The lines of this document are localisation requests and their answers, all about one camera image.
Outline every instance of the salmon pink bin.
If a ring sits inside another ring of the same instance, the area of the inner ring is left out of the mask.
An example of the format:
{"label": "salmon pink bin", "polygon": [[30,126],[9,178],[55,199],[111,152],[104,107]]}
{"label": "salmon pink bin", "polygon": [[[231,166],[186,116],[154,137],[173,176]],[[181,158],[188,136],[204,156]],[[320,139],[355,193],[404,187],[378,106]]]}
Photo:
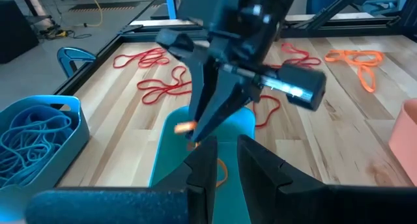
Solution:
{"label": "salmon pink bin", "polygon": [[389,142],[405,172],[417,185],[417,98],[404,101]]}

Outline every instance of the blue basket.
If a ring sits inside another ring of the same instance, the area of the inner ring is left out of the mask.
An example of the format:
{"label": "blue basket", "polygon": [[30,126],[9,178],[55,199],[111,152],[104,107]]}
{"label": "blue basket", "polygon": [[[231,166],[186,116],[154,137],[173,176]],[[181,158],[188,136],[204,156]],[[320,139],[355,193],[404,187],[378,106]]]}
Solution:
{"label": "blue basket", "polygon": [[[185,137],[174,133],[176,124],[189,120],[188,107],[175,110],[165,120],[149,186],[158,183],[189,155]],[[237,137],[241,134],[255,137],[255,116],[247,108],[231,115],[213,132],[218,140],[218,157],[229,172],[227,181],[216,189],[214,223],[250,223],[237,164]],[[218,180],[224,177],[220,167],[217,174]]]}
{"label": "blue basket", "polygon": [[13,103],[0,112],[0,134],[8,130],[13,118],[24,109],[51,104],[69,106],[68,111],[62,112],[72,119],[71,128],[74,132],[32,182],[23,187],[13,185],[0,189],[0,221],[23,219],[30,198],[40,191],[53,188],[89,140],[89,128],[81,110],[81,102],[73,96],[31,96]]}

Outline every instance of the yellow cable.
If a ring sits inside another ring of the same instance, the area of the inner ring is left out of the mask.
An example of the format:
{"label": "yellow cable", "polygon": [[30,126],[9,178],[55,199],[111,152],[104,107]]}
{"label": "yellow cable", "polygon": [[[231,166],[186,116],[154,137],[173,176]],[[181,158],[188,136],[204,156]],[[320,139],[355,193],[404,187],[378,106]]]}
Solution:
{"label": "yellow cable", "polygon": [[100,11],[100,23],[98,23],[96,25],[87,24],[88,27],[99,27],[103,23],[103,10],[100,7],[100,4],[98,4],[97,0],[94,0],[94,2],[96,3],[96,5],[98,7],[98,10]]}

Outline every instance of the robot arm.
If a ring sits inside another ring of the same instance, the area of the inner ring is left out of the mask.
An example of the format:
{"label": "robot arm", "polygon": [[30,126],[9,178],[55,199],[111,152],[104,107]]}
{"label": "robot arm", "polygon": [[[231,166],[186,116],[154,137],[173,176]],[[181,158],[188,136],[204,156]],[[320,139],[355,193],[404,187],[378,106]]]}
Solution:
{"label": "robot arm", "polygon": [[160,31],[156,42],[191,73],[189,116],[197,123],[188,134],[191,141],[203,140],[235,111],[258,102],[264,86],[285,92],[292,104],[318,108],[324,73],[291,64],[280,69],[263,64],[293,1],[183,0],[179,17],[202,23],[209,47],[177,31]]}

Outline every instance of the wooden table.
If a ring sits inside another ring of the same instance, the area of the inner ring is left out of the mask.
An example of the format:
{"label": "wooden table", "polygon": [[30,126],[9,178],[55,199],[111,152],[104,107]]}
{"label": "wooden table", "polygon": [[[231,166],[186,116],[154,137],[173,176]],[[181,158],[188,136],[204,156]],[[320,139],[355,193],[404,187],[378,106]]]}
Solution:
{"label": "wooden table", "polygon": [[[402,101],[417,97],[417,45],[404,36],[281,39],[271,47],[266,63],[293,57],[281,52],[284,42],[314,57],[323,58],[331,49],[375,49],[386,57],[373,69],[373,94],[360,85],[356,67],[325,62],[316,66],[327,75],[326,94],[316,112],[288,104],[282,93],[265,89],[263,94],[278,97],[282,106],[266,128],[256,131],[256,140],[328,184],[411,186],[387,142]],[[141,102],[144,92],[137,90],[138,81],[158,78],[174,83],[170,72],[179,63],[172,57],[169,65],[149,69],[138,69],[135,62],[122,69],[112,65],[116,55],[155,47],[123,44],[76,93],[91,140],[60,186],[148,186],[164,120],[187,105],[190,95],[165,96],[154,105]],[[264,121],[274,107],[274,102],[262,100],[257,121]]]}

